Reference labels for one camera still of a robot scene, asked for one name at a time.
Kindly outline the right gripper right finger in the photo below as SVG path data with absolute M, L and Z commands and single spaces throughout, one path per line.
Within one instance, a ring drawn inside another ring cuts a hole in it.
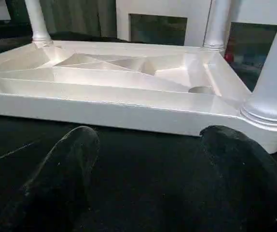
M 221 183 L 235 232 L 277 232 L 277 161 L 225 126 L 201 131 L 204 155 Z

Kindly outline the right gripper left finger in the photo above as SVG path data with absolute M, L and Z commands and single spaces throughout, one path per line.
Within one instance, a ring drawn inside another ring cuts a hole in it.
M 88 205 L 97 132 L 79 126 L 66 133 L 14 192 L 0 216 L 0 232 L 70 232 Z

